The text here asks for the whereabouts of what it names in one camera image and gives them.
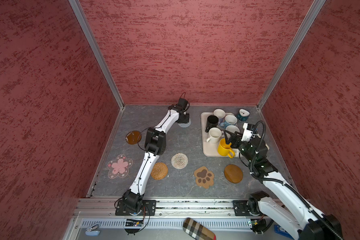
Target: red panel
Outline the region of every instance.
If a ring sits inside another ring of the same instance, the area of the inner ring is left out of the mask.
[[[0,1],[0,239],[61,239],[117,112],[68,1]]]
[[[312,0],[82,0],[128,104],[257,104]]]
[[[264,115],[298,189],[360,239],[360,0],[326,1]]]

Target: beige tray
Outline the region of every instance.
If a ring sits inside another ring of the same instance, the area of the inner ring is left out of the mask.
[[[205,132],[205,127],[206,127],[206,119],[210,116],[213,115],[213,113],[202,113],[201,114],[201,134],[202,134],[202,151],[204,152],[205,156],[208,157],[222,157],[218,152],[217,152],[217,147],[219,146],[219,142],[217,143],[209,143],[206,141],[206,139],[208,138],[208,133]],[[234,115],[233,113],[225,113],[225,115]],[[224,137],[223,132],[221,131],[221,137],[220,139],[222,139]],[[233,151],[235,151],[235,156],[234,157],[239,157],[239,150],[233,148]]]

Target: paw print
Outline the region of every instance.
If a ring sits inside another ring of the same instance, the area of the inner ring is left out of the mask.
[[[214,184],[214,174],[205,166],[197,169],[193,174],[196,177],[197,186],[201,186],[207,189]]]
[[[114,179],[116,177],[125,177],[129,173],[129,168],[132,166],[133,161],[121,154],[116,159],[111,160],[107,164],[109,170],[108,177]]]

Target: alarm clock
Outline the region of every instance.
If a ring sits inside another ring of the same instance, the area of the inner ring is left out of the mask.
[[[248,120],[250,113],[245,109],[240,109],[236,117],[240,122],[245,122]]]

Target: yellow mug handle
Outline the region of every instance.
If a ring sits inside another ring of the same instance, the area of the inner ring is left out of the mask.
[[[234,158],[235,155],[236,155],[236,153],[232,149],[230,149],[227,156],[229,156],[230,158]]]

